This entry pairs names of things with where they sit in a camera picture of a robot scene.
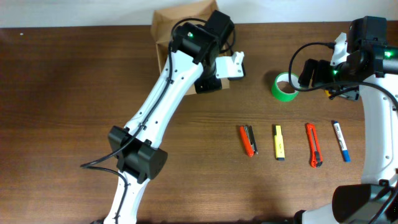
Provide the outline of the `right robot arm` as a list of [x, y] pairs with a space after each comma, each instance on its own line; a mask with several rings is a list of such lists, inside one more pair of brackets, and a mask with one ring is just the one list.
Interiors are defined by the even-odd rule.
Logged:
[[355, 91], [365, 121], [365, 159], [360, 184], [336, 188], [330, 204], [301, 210], [295, 223], [397, 223], [397, 47], [387, 42], [387, 21], [365, 16], [334, 42], [329, 62], [307, 60], [290, 86], [328, 90], [331, 97]]

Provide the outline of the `orange utility knife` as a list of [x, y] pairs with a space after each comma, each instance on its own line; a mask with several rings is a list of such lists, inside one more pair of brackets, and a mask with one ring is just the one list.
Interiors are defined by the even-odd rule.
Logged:
[[318, 142], [317, 132], [312, 123], [306, 123], [305, 128], [311, 151], [310, 165], [313, 168], [318, 168], [323, 164], [323, 157]]

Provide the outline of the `yellow highlighter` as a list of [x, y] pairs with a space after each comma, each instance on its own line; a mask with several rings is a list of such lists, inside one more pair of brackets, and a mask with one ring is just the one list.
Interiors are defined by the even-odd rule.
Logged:
[[285, 160], [284, 141], [281, 126], [274, 126], [275, 157], [278, 161]]

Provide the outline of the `brown cardboard box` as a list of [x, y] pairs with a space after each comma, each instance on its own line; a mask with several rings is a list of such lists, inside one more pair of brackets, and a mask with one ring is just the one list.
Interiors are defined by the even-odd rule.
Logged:
[[215, 1], [201, 1], [156, 10], [150, 28], [155, 40], [159, 71], [169, 88], [184, 95], [196, 94], [194, 82], [205, 65], [227, 56], [235, 35], [231, 18]]

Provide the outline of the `blue white marker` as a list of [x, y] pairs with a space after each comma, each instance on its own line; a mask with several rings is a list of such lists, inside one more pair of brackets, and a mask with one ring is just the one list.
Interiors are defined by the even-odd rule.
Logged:
[[348, 152], [348, 148], [346, 146], [346, 142], [345, 142], [345, 139], [343, 137], [343, 133], [342, 133], [341, 126], [340, 126], [339, 122], [332, 121], [332, 125], [333, 125], [333, 128], [335, 130], [335, 134], [336, 134], [338, 143], [340, 145], [340, 149], [341, 149], [341, 153], [342, 153], [342, 156], [343, 156], [343, 160], [345, 162], [351, 162], [351, 158], [350, 158], [350, 155], [349, 155], [349, 152]]

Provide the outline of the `green tape roll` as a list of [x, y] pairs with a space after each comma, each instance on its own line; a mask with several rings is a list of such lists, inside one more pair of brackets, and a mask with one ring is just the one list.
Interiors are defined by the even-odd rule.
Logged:
[[278, 76], [276, 76], [273, 84], [272, 84], [272, 88], [271, 88], [271, 93], [274, 96], [274, 98], [276, 98], [279, 101], [282, 102], [289, 102], [292, 101], [299, 93], [299, 91], [295, 90], [292, 93], [287, 93], [282, 91], [279, 86], [278, 83], [280, 82], [286, 82], [287, 84], [289, 84], [289, 73], [288, 72], [283, 72], [278, 74]]

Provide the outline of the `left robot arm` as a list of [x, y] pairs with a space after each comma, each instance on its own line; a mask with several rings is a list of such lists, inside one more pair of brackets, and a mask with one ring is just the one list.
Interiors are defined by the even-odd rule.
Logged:
[[136, 223], [137, 211], [150, 180], [166, 163], [160, 145], [169, 121], [187, 91], [209, 93], [223, 87], [222, 80], [245, 76], [243, 52], [231, 52], [228, 38], [236, 37], [231, 18], [213, 11], [207, 21], [187, 18], [170, 31], [165, 66], [139, 111], [122, 128], [108, 134], [111, 153], [98, 159], [117, 159], [118, 186], [108, 215], [99, 223]]

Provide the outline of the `orange stapler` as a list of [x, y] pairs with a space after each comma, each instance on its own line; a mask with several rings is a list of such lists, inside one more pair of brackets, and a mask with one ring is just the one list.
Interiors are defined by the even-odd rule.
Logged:
[[256, 141], [254, 138], [254, 132], [253, 132], [252, 126], [249, 126], [249, 125], [240, 126], [239, 132], [241, 135], [241, 139], [242, 139], [246, 154], [249, 157], [252, 157], [255, 154], [258, 154], [257, 145], [256, 145]]

